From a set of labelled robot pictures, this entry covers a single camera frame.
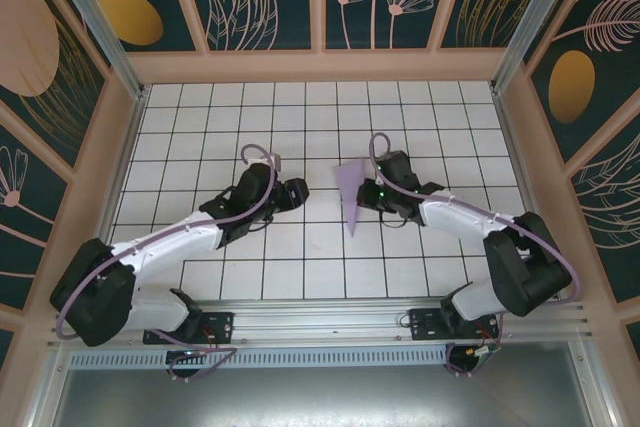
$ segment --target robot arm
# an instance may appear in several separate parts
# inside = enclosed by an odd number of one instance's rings
[[[107,268],[73,303],[66,320],[88,346],[101,345],[125,330],[159,329],[178,332],[182,338],[195,334],[201,322],[201,309],[179,289],[148,285],[153,277],[196,254],[222,248],[244,237],[256,222],[270,223],[274,214],[301,206],[309,196],[304,180],[279,182],[276,175],[267,202],[252,215],[235,222],[203,225],[202,221],[238,216],[264,195],[270,167],[263,162],[250,164],[237,186],[228,188],[184,220],[160,232],[113,245],[91,239],[80,247],[51,294],[51,304],[58,311],[98,265],[160,237]]]
[[[438,193],[452,199],[444,187],[421,185],[408,156],[388,152],[377,159],[378,169],[396,185],[421,194]],[[451,292],[441,302],[441,315],[451,332],[484,315],[508,311],[525,316],[571,283],[571,276],[551,254],[514,229],[464,206],[447,201],[421,201],[384,184],[366,179],[358,191],[358,205],[378,212],[398,213],[420,226],[448,232],[484,250],[490,279],[471,282]],[[544,221],[527,212],[519,217],[501,215],[555,247]]]

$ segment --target purple triangular object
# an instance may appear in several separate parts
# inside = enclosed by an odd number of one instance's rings
[[[344,216],[347,219],[347,227],[351,237],[356,230],[356,221],[358,220],[358,189],[364,181],[364,160],[352,160],[333,168],[333,175],[336,178],[338,189],[340,189]]]

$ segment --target white grid floor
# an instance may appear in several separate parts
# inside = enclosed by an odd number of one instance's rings
[[[409,154],[421,183],[497,212],[524,211],[485,82],[154,85],[110,240],[159,230],[235,184],[251,142],[281,155],[281,180],[306,179],[304,207],[156,284],[195,300],[379,298],[441,296],[487,277],[482,252],[440,231],[392,229],[361,211],[350,237],[331,169],[366,157],[373,131]]]

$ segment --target metal bracket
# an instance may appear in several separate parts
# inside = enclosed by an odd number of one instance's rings
[[[191,338],[186,338],[174,333],[172,336],[180,342],[185,342],[195,345],[207,345],[209,343],[216,345],[230,344],[233,334],[233,318],[232,312],[206,312],[201,320],[196,334]],[[207,331],[213,332],[213,338],[211,335],[207,335]],[[145,345],[171,345],[164,339],[161,339],[150,330],[145,330],[142,336],[142,343]]]
[[[408,327],[413,340],[481,340],[483,330],[494,338],[499,334],[495,315],[484,315],[451,333],[440,316],[440,309],[410,310]]]

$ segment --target purple cable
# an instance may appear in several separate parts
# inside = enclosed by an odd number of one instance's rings
[[[399,187],[399,186],[395,185],[393,182],[391,182],[389,179],[387,179],[382,174],[382,172],[380,172],[380,170],[377,168],[376,152],[375,152],[375,145],[374,145],[376,137],[381,137],[387,142],[387,152],[389,152],[389,150],[391,149],[391,141],[389,140],[389,137],[383,132],[376,132],[375,134],[373,134],[371,136],[371,140],[369,141],[369,160],[371,160],[371,163],[373,164],[373,168],[376,171],[376,175],[378,177],[380,177],[380,179],[387,186],[391,187],[393,190],[396,190],[397,192],[400,192],[401,194],[408,195],[408,196],[414,197],[416,199],[431,200],[431,201],[434,201],[434,202],[446,202],[446,203],[459,205],[459,206],[464,207],[466,209],[469,209],[469,210],[471,210],[471,211],[473,211],[473,212],[475,212],[477,214],[480,214],[480,215],[482,215],[484,217],[487,217],[488,219],[494,220],[495,222],[498,222],[498,223],[500,223],[502,225],[506,225],[507,227],[512,228],[513,230],[517,231],[519,234],[523,235],[524,237],[528,237],[530,240],[533,240],[535,243],[537,243],[543,249],[545,249],[547,252],[549,252],[551,255],[553,255],[558,260],[558,262],[560,262],[562,264],[562,266],[565,268],[565,270],[571,276],[571,280],[573,281],[573,284],[574,284],[573,293],[571,294],[571,296],[567,297],[566,299],[562,299],[562,300],[560,300],[558,302],[552,302],[549,305],[567,304],[569,302],[574,302],[574,301],[576,301],[577,299],[580,298],[580,296],[582,295],[582,284],[580,283],[580,278],[578,277],[577,272],[575,271],[573,266],[569,263],[569,261],[567,259],[565,259],[562,256],[562,254],[560,252],[558,252],[557,249],[555,249],[552,245],[550,245],[544,239],[541,239],[540,237],[538,237],[534,233],[529,232],[527,229],[524,229],[524,228],[520,227],[519,225],[514,224],[513,222],[511,222],[511,221],[509,221],[507,219],[503,219],[498,214],[494,214],[493,212],[486,211],[484,209],[476,207],[475,205],[471,205],[471,204],[468,204],[467,202],[463,202],[462,200],[458,200],[454,196],[445,197],[443,195],[418,194],[416,192],[412,192],[410,190],[403,189],[402,187]]]
[[[264,157],[267,159],[267,162],[269,163],[269,167],[270,167],[269,184],[267,185],[267,189],[265,190],[264,195],[258,201],[258,203],[256,205],[254,205],[253,207],[251,207],[246,212],[243,212],[242,214],[239,214],[239,215],[236,215],[236,216],[233,216],[233,217],[226,217],[224,219],[201,220],[201,221],[198,221],[198,222],[193,222],[192,224],[189,224],[189,225],[181,225],[181,226],[178,226],[178,227],[174,227],[174,228],[169,229],[169,230],[167,230],[165,232],[159,232],[158,234],[149,237],[144,242],[140,242],[135,247],[131,247],[129,249],[126,249],[123,252],[120,252],[119,254],[114,255],[109,260],[107,260],[107,261],[103,262],[102,264],[100,264],[98,267],[96,267],[94,270],[92,270],[89,273],[89,275],[87,275],[82,280],[82,282],[80,282],[78,284],[76,289],[69,296],[69,299],[67,300],[67,302],[62,307],[62,310],[60,310],[60,315],[58,316],[58,319],[56,321],[56,335],[58,336],[59,339],[61,339],[61,340],[72,340],[72,339],[76,339],[78,337],[77,334],[67,335],[62,331],[62,327],[63,327],[62,324],[64,322],[64,319],[67,317],[67,314],[69,313],[69,310],[71,309],[71,306],[78,299],[78,296],[80,295],[80,293],[87,287],[87,285],[89,285],[96,277],[98,277],[109,266],[113,265],[114,263],[118,262],[119,260],[123,259],[124,257],[127,257],[128,255],[136,255],[136,253],[140,249],[148,247],[149,245],[152,245],[153,243],[157,242],[158,240],[162,240],[162,239],[164,239],[164,238],[166,238],[166,237],[168,237],[170,235],[178,233],[178,232],[180,232],[182,230],[185,230],[187,228],[197,228],[197,227],[204,227],[204,226],[209,226],[209,225],[229,224],[229,223],[232,223],[232,222],[237,222],[238,220],[242,220],[242,219],[244,219],[246,217],[249,217],[251,214],[256,212],[260,207],[262,207],[264,205],[264,203],[269,199],[269,195],[271,195],[271,190],[273,189],[273,185],[275,184],[275,181],[276,181],[275,166],[273,164],[273,161],[271,159],[271,155],[269,154],[269,152],[267,152],[265,149],[263,149],[262,147],[260,147],[259,145],[256,145],[256,144],[247,144],[240,151],[240,157],[242,158],[242,161],[245,164],[248,163],[247,158],[245,157],[245,152],[246,152],[247,149],[257,149],[258,151],[260,151],[260,153],[262,153],[264,155]],[[197,377],[197,378],[204,377],[204,375],[207,375],[207,374],[213,372],[220,364],[222,364],[225,361],[227,361],[236,352],[235,348],[224,348],[224,349],[205,348],[205,349],[203,349],[203,348],[200,348],[200,347],[198,347],[196,345],[186,344],[186,343],[181,342],[181,341],[179,341],[177,339],[174,339],[173,337],[167,335],[166,333],[164,333],[162,331],[154,330],[153,332],[155,334],[157,334],[158,336],[162,337],[163,339],[165,339],[166,341],[171,342],[171,343],[173,343],[175,345],[180,345],[182,347],[187,347],[187,348],[192,349],[192,350],[206,352],[206,354],[208,354],[210,352],[231,352],[229,355],[225,356],[221,361],[216,363],[214,366],[209,367],[208,369],[205,369],[206,373],[201,375],[201,376],[199,376],[199,377]],[[182,358],[186,358],[186,357],[194,357],[194,356],[182,356],[182,357],[178,357],[178,359],[174,360],[174,362],[172,362],[172,364],[170,366],[170,369],[169,369],[169,371],[172,373],[172,375],[174,375],[173,374],[173,366],[175,365],[175,363],[180,361],[180,360],[182,360]]]

